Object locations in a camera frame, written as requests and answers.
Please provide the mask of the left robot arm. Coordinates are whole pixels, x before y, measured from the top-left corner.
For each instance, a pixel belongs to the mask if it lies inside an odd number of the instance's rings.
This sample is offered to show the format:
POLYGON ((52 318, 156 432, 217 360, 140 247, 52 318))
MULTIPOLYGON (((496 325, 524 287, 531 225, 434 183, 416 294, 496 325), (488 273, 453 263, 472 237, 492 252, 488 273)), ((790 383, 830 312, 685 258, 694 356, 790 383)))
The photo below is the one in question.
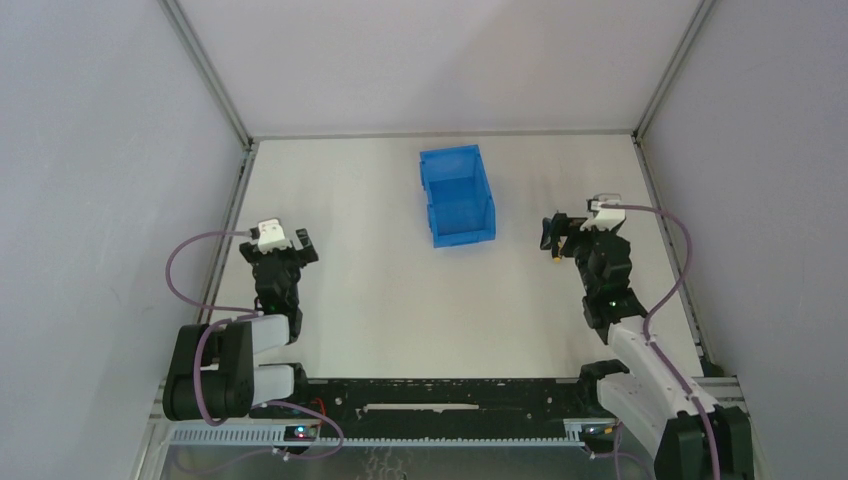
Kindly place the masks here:
POLYGON ((299 339, 303 313, 298 284, 319 256, 307 230, 293 246, 274 220, 241 232, 239 252, 251 268, 251 308, 236 318, 180 328, 166 375, 162 406, 171 421, 202 420, 218 426, 244 417, 256 405, 285 400, 305 385, 298 363, 261 366, 259 353, 299 339))

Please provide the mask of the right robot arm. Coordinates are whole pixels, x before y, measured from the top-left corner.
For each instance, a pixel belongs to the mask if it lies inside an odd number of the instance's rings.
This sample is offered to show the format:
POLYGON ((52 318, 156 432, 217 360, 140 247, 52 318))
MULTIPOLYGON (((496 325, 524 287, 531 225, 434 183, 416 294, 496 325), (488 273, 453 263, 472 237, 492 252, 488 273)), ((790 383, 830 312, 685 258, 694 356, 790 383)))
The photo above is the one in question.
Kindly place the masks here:
POLYGON ((580 372, 591 403, 615 415, 653 460, 653 479, 752 479, 752 429, 738 406, 725 407, 684 374, 646 329, 651 313, 630 285, 631 247, 623 217, 542 221, 540 247, 571 258, 584 286, 584 317, 614 359, 580 372))

